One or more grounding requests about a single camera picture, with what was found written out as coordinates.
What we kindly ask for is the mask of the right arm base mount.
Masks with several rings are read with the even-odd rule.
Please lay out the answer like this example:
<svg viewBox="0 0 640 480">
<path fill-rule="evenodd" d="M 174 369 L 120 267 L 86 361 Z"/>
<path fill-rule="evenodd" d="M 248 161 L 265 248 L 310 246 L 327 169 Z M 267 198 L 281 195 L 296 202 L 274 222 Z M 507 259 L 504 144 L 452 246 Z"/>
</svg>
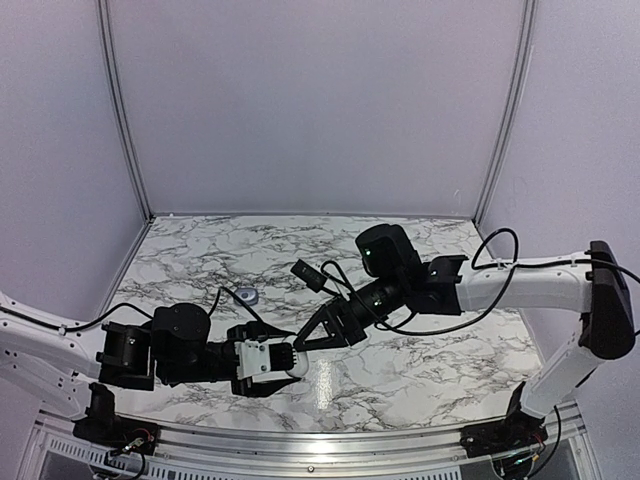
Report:
<svg viewBox="0 0 640 480">
<path fill-rule="evenodd" d="M 460 431 L 460 446 L 469 459 L 487 457 L 495 479 L 534 479 L 558 452 L 563 437 L 559 416 L 543 419 L 495 420 Z"/>
</svg>

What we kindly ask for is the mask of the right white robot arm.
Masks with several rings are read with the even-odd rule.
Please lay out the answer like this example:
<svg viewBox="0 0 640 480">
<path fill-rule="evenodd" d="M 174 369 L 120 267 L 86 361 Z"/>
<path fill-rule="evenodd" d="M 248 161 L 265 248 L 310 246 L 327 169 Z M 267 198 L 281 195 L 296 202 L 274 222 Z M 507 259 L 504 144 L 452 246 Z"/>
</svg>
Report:
<svg viewBox="0 0 640 480">
<path fill-rule="evenodd" d="M 604 362 L 618 360 L 636 344 L 628 279 L 632 273 L 604 241 L 584 251 L 543 259 L 480 263 L 477 257 L 420 258 L 405 230 L 380 224 L 355 240 L 371 283 L 350 289 L 320 307 L 297 334 L 297 351 L 353 346 L 370 326 L 386 327 L 389 315 L 405 307 L 414 315 L 475 318 L 439 329 L 447 335 L 466 329 L 495 309 L 572 312 L 579 325 L 569 340 L 512 394 L 495 438 L 515 448 Z"/>
</svg>

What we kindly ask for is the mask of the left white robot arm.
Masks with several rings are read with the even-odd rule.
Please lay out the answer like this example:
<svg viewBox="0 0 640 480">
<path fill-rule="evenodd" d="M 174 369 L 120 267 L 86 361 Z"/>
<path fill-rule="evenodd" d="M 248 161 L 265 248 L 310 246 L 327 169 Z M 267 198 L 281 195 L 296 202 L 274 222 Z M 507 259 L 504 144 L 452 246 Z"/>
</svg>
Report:
<svg viewBox="0 0 640 480">
<path fill-rule="evenodd" d="M 210 327 L 210 313 L 193 303 L 158 307 L 145 323 L 127 325 L 107 315 L 80 323 L 1 298 L 2 344 L 101 385 L 151 391 L 226 382 L 236 396 L 266 398 L 309 370 L 292 332 L 253 320 L 212 342 Z"/>
</svg>

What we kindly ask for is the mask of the blue earbud charging case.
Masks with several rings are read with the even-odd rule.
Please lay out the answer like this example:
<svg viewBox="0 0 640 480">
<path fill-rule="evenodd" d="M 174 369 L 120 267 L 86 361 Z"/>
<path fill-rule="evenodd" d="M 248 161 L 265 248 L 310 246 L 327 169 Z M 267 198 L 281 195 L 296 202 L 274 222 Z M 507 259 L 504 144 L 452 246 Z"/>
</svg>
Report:
<svg viewBox="0 0 640 480">
<path fill-rule="evenodd" d="M 259 303 L 259 292 L 253 287 L 239 287 L 234 291 L 236 299 L 234 302 L 237 305 L 246 303 L 249 306 L 254 306 Z"/>
</svg>

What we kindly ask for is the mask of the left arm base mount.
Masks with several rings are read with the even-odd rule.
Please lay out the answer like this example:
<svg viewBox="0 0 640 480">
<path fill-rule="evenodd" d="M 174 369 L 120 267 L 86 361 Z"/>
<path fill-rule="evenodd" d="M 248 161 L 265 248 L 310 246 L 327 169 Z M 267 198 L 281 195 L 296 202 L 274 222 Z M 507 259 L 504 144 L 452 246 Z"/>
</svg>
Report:
<svg viewBox="0 0 640 480">
<path fill-rule="evenodd" d="M 96 474 L 100 479 L 141 479 L 156 449 L 156 423 L 116 416 L 111 420 L 84 418 L 74 423 L 73 435 L 106 448 Z"/>
</svg>

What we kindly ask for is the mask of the white earbud charging case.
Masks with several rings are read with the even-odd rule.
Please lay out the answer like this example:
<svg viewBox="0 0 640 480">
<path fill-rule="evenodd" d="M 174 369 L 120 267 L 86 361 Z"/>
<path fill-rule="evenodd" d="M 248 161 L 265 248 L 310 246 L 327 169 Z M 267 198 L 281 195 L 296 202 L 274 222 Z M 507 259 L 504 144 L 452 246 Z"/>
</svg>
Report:
<svg viewBox="0 0 640 480">
<path fill-rule="evenodd" d="M 293 367 L 286 371 L 291 378 L 304 378 L 309 371 L 309 359 L 306 352 L 293 350 Z"/>
</svg>

